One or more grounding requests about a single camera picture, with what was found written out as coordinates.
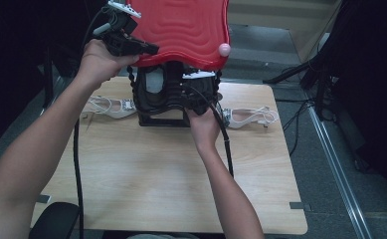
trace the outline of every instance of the person's left hand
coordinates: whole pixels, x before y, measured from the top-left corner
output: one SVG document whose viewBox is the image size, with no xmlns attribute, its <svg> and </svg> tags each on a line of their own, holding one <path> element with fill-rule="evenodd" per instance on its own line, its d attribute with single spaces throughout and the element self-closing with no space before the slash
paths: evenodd
<svg viewBox="0 0 387 239">
<path fill-rule="evenodd" d="M 101 83 L 115 77 L 123 67 L 134 64 L 138 59 L 138 56 L 115 57 L 109 53 L 103 41 L 93 39 L 85 45 L 78 76 L 83 81 L 89 81 L 96 90 Z"/>
</svg>

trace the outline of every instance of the table top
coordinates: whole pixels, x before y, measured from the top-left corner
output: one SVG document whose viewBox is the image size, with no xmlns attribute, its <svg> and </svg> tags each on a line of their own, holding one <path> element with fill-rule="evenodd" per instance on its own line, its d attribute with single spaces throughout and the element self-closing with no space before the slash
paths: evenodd
<svg viewBox="0 0 387 239">
<path fill-rule="evenodd" d="M 269 86 L 220 84 L 222 108 L 277 110 Z M 131 99 L 128 78 L 114 78 L 94 93 Z M 181 111 L 162 118 L 182 118 Z M 281 121 L 228 128 L 234 175 L 254 205 L 265 233 L 304 234 L 300 202 Z M 81 118 L 79 154 L 85 228 L 98 230 L 222 232 L 205 167 L 190 128 L 139 126 L 137 114 L 124 119 L 89 114 Z M 217 147 L 227 165 L 223 138 Z M 51 203 L 78 204 L 73 137 L 56 173 L 37 203 L 32 223 Z"/>
</svg>

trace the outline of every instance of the red tray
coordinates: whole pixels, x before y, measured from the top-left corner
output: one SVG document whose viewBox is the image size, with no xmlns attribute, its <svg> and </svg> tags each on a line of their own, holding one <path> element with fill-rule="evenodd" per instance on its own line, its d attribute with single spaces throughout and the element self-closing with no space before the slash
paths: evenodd
<svg viewBox="0 0 387 239">
<path fill-rule="evenodd" d="M 230 44 L 228 0 L 126 0 L 141 13 L 132 36 L 159 46 L 157 55 L 143 55 L 136 67 L 179 61 L 196 69 L 216 71 L 228 57 L 219 53 Z"/>
</svg>

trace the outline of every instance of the pink ball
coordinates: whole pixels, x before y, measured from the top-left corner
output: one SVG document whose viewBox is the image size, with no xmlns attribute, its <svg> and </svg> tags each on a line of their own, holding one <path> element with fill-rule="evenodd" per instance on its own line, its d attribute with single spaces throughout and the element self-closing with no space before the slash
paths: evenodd
<svg viewBox="0 0 387 239">
<path fill-rule="evenodd" d="M 227 43 L 223 43 L 219 46 L 218 51 L 221 57 L 228 57 L 231 53 L 231 47 Z"/>
</svg>

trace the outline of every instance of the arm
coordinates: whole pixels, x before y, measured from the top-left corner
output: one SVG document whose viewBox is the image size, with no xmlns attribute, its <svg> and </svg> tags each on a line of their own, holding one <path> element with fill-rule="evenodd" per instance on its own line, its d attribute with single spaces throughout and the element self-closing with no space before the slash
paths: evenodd
<svg viewBox="0 0 387 239">
<path fill-rule="evenodd" d="M 53 176 L 90 95 L 138 58 L 113 57 L 90 41 L 80 70 L 57 101 L 0 158 L 0 238 L 28 238 L 38 195 Z"/>
<path fill-rule="evenodd" d="M 215 141 L 220 128 L 211 110 L 198 117 L 188 111 L 196 148 L 205 164 L 218 217 L 227 238 L 264 238 L 258 215 L 223 163 Z"/>
</svg>

